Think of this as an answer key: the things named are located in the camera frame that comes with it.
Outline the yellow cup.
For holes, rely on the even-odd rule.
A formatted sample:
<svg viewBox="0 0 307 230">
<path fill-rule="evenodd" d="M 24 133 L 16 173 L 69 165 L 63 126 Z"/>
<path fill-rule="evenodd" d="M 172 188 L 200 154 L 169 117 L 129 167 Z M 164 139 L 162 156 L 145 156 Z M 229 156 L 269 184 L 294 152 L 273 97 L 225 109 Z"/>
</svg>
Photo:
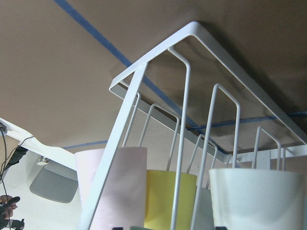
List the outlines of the yellow cup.
<svg viewBox="0 0 307 230">
<path fill-rule="evenodd" d="M 148 170 L 144 227 L 169 230 L 171 227 L 175 172 Z M 189 230 L 196 194 L 197 176 L 182 173 L 177 207 L 177 230 Z"/>
</svg>

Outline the pink cup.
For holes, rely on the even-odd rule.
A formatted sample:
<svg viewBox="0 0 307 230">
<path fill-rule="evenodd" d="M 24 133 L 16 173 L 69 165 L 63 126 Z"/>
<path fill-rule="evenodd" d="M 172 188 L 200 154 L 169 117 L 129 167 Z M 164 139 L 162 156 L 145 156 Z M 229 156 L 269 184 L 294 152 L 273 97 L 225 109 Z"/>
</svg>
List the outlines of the pink cup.
<svg viewBox="0 0 307 230">
<path fill-rule="evenodd" d="M 81 203 L 84 205 L 104 149 L 75 153 Z M 119 148 L 114 156 L 91 229 L 144 226 L 147 148 Z"/>
</svg>

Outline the cream white cup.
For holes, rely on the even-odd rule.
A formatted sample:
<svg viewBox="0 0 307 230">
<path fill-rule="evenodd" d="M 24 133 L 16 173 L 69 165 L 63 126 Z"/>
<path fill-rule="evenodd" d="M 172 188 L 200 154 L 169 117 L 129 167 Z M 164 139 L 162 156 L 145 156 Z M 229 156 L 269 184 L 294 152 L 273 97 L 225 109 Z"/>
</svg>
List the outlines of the cream white cup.
<svg viewBox="0 0 307 230">
<path fill-rule="evenodd" d="M 257 169 L 209 171 L 213 220 L 227 230 L 301 230 L 305 177 Z"/>
</svg>

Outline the seated person in black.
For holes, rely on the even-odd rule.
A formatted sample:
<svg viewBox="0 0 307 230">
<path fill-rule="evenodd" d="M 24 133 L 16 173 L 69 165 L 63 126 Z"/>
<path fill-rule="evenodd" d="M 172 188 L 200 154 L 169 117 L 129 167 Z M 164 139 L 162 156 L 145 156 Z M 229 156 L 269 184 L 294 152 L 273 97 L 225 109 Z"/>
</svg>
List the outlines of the seated person in black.
<svg viewBox="0 0 307 230">
<path fill-rule="evenodd" d="M 5 213 L 9 214 L 10 209 L 13 208 L 13 204 L 20 201 L 20 197 L 13 197 L 11 200 L 7 201 L 7 203 L 0 203 L 0 229 L 9 228 L 13 230 L 23 230 L 24 229 L 24 219 L 16 220 L 16 219 L 6 219 Z"/>
</svg>

